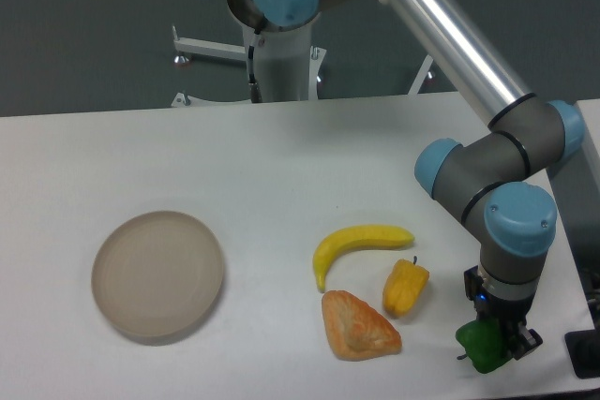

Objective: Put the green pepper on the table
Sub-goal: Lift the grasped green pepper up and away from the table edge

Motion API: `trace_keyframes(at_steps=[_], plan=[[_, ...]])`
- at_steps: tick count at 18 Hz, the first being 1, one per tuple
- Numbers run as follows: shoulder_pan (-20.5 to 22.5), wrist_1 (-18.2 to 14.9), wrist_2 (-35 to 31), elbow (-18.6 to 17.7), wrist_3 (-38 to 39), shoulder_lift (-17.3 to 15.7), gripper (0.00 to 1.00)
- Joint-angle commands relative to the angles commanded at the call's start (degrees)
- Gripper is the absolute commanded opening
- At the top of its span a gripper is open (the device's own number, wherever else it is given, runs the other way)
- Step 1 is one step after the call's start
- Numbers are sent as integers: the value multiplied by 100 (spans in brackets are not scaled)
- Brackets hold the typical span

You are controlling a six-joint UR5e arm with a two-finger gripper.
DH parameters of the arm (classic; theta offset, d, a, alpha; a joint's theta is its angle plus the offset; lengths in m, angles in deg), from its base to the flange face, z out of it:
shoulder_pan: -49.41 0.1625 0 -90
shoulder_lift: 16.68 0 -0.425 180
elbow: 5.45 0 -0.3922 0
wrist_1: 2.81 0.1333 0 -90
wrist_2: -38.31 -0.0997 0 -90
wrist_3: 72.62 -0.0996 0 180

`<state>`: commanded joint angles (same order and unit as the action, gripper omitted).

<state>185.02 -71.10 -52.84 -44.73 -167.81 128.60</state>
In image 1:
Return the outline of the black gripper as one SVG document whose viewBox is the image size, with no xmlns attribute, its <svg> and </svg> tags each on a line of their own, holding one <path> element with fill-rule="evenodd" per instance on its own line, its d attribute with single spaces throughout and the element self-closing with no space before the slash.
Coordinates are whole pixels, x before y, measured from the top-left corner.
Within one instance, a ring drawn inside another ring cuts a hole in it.
<svg viewBox="0 0 600 400">
<path fill-rule="evenodd" d="M 540 334 L 527 326 L 535 296 L 534 280 L 504 283 L 479 265 L 464 272 L 464 286 L 477 316 L 499 321 L 504 357 L 520 360 L 543 344 Z"/>
</svg>

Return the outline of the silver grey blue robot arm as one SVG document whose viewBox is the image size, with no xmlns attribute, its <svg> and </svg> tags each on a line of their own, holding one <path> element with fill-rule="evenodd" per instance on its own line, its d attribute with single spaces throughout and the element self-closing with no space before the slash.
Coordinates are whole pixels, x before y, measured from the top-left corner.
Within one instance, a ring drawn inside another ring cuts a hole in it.
<svg viewBox="0 0 600 400">
<path fill-rule="evenodd" d="M 245 63 L 255 103 L 308 98 L 309 47 L 288 43 L 259 54 L 265 36 L 307 31 L 324 10 L 348 0 L 228 0 L 247 28 Z M 464 275 L 477 318 L 499 336 L 490 349 L 520 359 L 541 345 L 526 317 L 551 244 L 557 209 L 531 175 L 565 160 L 585 127 L 562 101 L 544 102 L 479 34 L 453 0 L 378 0 L 406 23 L 471 108 L 488 134 L 470 145 L 434 141 L 418 157 L 420 186 L 481 245 L 479 263 Z"/>
</svg>

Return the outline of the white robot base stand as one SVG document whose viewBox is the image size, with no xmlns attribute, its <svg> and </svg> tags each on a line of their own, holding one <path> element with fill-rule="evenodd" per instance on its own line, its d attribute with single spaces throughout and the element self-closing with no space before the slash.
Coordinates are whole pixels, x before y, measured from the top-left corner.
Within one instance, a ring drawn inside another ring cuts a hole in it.
<svg viewBox="0 0 600 400">
<path fill-rule="evenodd" d="M 184 67 L 193 58 L 200 57 L 242 65 L 247 76 L 247 92 L 240 99 L 218 100 L 180 90 L 172 101 L 174 108 L 316 101 L 321 98 L 327 50 L 312 44 L 312 23 L 288 31 L 268 31 L 244 24 L 240 27 L 241 45 L 182 37 L 177 28 L 172 27 L 176 67 Z"/>
</svg>

